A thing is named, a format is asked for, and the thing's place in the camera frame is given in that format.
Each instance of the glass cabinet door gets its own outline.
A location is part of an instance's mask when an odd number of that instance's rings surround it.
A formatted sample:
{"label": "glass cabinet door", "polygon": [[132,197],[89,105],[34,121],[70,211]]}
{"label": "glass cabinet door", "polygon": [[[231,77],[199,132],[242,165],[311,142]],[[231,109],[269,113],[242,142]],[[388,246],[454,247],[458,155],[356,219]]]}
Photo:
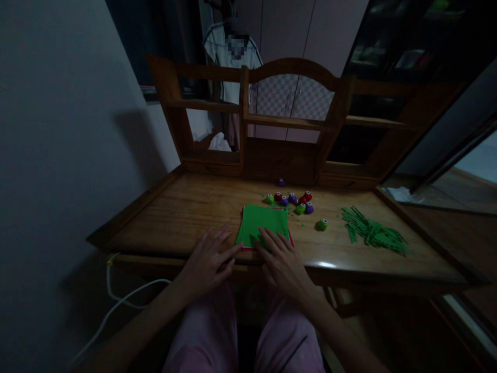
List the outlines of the glass cabinet door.
{"label": "glass cabinet door", "polygon": [[449,43],[471,3],[469,0],[432,0],[392,61],[389,80],[414,83],[429,80],[425,74],[427,67]]}
{"label": "glass cabinet door", "polygon": [[346,69],[347,74],[362,79],[377,78],[384,69],[387,51],[402,26],[411,2],[371,0]]}

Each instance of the arched wooden frame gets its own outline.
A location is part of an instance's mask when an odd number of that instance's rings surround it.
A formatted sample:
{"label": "arched wooden frame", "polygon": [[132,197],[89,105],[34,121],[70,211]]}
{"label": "arched wooden frame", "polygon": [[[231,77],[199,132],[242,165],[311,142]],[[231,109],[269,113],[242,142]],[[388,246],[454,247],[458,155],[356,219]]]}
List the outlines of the arched wooden frame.
{"label": "arched wooden frame", "polygon": [[[249,179],[286,180],[304,185],[372,189],[453,100],[459,83],[413,85],[337,78],[319,64],[304,59],[281,59],[258,69],[175,64],[147,55],[152,78],[174,144],[186,170]],[[309,77],[334,91],[325,120],[262,116],[248,113],[249,84],[280,75]],[[179,77],[240,83],[239,104],[183,99]],[[348,116],[353,94],[406,97],[407,104],[394,120]],[[239,114],[240,152],[197,149],[186,108]],[[248,124],[320,131],[316,144],[249,138]],[[343,125],[386,128],[386,134],[363,165],[327,162]]]}

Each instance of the hand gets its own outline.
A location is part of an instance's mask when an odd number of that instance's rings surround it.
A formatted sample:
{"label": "hand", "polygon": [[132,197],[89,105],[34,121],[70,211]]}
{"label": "hand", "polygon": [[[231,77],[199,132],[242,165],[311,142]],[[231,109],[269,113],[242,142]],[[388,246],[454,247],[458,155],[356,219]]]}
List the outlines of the hand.
{"label": "hand", "polygon": [[316,286],[309,278],[299,253],[291,243],[279,232],[277,236],[269,229],[261,227],[259,232],[271,249],[269,252],[255,241],[255,248],[266,262],[262,270],[267,282],[297,304],[304,304],[318,296]]}
{"label": "hand", "polygon": [[187,303],[208,293],[231,275],[235,259],[221,268],[222,264],[241,249],[243,242],[219,254],[219,247],[231,235],[227,231],[228,223],[224,224],[211,240],[208,240],[210,228],[197,242],[193,252],[171,285],[174,285],[179,294],[185,297]]}

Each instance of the pink pants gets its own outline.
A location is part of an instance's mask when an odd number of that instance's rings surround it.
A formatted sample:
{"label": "pink pants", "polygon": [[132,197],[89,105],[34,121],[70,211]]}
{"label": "pink pants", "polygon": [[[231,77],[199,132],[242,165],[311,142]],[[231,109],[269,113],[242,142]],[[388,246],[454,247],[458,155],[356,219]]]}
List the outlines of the pink pants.
{"label": "pink pants", "polygon": [[[256,372],[324,372],[313,325],[282,297],[271,292],[268,299]],[[207,371],[238,371],[235,298],[226,282],[187,308],[163,369]]]}

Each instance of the desk surface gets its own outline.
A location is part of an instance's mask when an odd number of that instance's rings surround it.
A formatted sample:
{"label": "desk surface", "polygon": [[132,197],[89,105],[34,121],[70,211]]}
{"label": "desk surface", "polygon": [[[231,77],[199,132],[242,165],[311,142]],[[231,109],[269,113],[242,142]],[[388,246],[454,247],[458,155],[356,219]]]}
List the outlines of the desk surface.
{"label": "desk surface", "polygon": [[[246,204],[264,206],[261,193],[276,191],[284,194],[291,191],[301,196],[305,189],[291,185],[279,188],[272,183],[239,178],[184,174],[129,222],[109,248],[123,253],[187,257],[206,229],[225,222],[234,230],[226,243],[226,247],[231,246],[240,226],[242,207]],[[319,187],[311,191],[314,213],[288,216],[290,233],[306,266],[455,284],[466,282],[462,274],[373,192]],[[375,249],[364,245],[360,238],[359,242],[351,243],[345,221],[337,218],[337,214],[342,207],[352,205],[367,218],[398,230],[409,242],[412,253],[403,257],[387,249]],[[329,221],[324,232],[314,227],[321,218]],[[261,260],[255,251],[240,252],[236,258],[240,263]]]}

